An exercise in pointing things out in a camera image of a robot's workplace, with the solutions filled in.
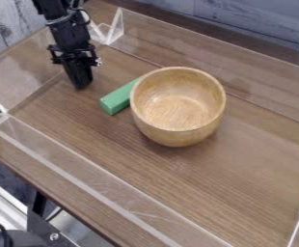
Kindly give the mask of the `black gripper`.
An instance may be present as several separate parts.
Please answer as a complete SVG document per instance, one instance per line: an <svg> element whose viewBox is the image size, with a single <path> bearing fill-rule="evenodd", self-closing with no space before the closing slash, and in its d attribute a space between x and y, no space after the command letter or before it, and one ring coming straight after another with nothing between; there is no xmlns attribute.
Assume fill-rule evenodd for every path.
<svg viewBox="0 0 299 247"><path fill-rule="evenodd" d="M87 21L73 18L49 20L46 26L51 32L55 43L47 46L54 64L63 64L63 70L77 90L91 84L91 66L101 64L90 44ZM82 68L75 62L82 61Z"/></svg>

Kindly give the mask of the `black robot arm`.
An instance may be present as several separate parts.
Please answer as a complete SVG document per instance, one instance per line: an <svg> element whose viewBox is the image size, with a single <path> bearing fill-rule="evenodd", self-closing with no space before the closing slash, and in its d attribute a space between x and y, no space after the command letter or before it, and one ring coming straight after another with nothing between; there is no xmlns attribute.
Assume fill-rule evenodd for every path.
<svg viewBox="0 0 299 247"><path fill-rule="evenodd" d="M33 6L46 20L54 44L47 45L51 62L61 65L77 90L93 82L91 67L101 63L90 44L87 25L81 3L87 0L31 0Z"/></svg>

